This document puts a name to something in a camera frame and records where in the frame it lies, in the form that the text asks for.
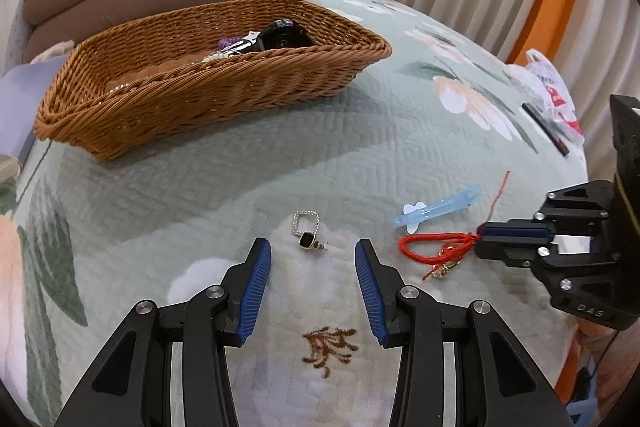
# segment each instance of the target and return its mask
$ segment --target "red cord bracelet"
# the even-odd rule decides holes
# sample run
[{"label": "red cord bracelet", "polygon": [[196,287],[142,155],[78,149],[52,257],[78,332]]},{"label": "red cord bracelet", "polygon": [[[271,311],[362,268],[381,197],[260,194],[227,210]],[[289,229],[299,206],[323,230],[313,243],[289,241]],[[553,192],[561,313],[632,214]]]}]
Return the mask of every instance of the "red cord bracelet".
[{"label": "red cord bracelet", "polygon": [[[509,179],[510,173],[511,171],[505,172],[502,183],[500,184],[500,188],[498,189],[498,193],[496,194],[494,201],[492,201],[491,203],[489,215],[487,216],[485,222],[491,220],[491,217],[494,215],[495,204],[500,199],[500,196],[504,191],[504,187],[507,184],[507,179]],[[405,235],[398,239],[398,248],[405,256],[407,256],[412,261],[422,264],[431,264],[433,266],[433,268],[427,274],[425,274],[424,277],[422,277],[422,280],[425,280],[432,273],[439,270],[441,266],[446,265],[446,263],[459,263],[462,258],[469,252],[469,250],[471,250],[476,245],[476,242],[481,237],[481,231],[480,233],[417,233],[415,235]],[[417,241],[446,241],[446,243],[442,245],[439,254],[434,257],[427,257],[425,255],[415,253],[414,251],[409,250],[409,248],[407,247],[408,243],[415,243]]]}]

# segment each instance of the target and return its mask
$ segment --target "black gemstone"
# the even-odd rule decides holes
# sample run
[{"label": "black gemstone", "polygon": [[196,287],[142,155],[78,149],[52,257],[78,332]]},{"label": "black gemstone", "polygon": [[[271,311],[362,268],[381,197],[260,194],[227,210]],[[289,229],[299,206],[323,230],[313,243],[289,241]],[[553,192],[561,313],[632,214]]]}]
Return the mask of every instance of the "black gemstone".
[{"label": "black gemstone", "polygon": [[305,232],[300,237],[300,246],[302,248],[311,248],[314,243],[314,235],[311,232]]}]

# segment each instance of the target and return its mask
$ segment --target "jewelry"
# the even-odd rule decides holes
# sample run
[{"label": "jewelry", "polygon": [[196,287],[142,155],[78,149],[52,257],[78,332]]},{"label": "jewelry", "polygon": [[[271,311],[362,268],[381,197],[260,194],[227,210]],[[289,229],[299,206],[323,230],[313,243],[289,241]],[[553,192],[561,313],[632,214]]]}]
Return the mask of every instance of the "jewelry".
[{"label": "jewelry", "polygon": [[[313,232],[300,232],[300,230],[298,230],[298,222],[300,221],[300,216],[311,216],[314,218],[316,225]],[[291,233],[300,238],[299,245],[305,250],[311,250],[312,248],[316,248],[316,250],[324,249],[324,245],[320,243],[320,241],[316,240],[319,229],[320,216],[317,212],[314,212],[312,210],[299,210],[293,215],[293,221],[291,221]]]}]

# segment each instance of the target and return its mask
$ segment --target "blue gripper pad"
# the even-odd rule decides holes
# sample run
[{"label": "blue gripper pad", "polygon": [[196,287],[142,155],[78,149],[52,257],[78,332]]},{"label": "blue gripper pad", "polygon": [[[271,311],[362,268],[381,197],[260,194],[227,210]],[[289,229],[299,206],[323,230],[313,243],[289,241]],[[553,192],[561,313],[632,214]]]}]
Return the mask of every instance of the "blue gripper pad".
[{"label": "blue gripper pad", "polygon": [[247,338],[254,332],[255,321],[260,311],[262,295],[267,286],[269,272],[271,270],[271,245],[264,241],[254,270],[240,301],[240,321],[238,324],[238,339],[244,344]]},{"label": "blue gripper pad", "polygon": [[360,282],[364,306],[367,309],[367,315],[369,315],[371,333],[378,339],[380,345],[383,346],[389,334],[385,328],[385,308],[378,284],[373,277],[373,271],[367,259],[367,254],[360,242],[356,245],[355,260],[356,274],[358,275],[358,282]]}]

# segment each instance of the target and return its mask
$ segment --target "purple sheet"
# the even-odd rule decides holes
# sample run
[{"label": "purple sheet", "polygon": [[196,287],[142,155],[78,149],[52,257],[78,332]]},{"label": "purple sheet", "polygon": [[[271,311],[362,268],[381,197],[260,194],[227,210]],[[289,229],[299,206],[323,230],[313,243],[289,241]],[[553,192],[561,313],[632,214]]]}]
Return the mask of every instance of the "purple sheet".
[{"label": "purple sheet", "polygon": [[0,154],[27,161],[35,142],[33,120],[40,100],[66,60],[66,55],[23,64],[0,78]]}]

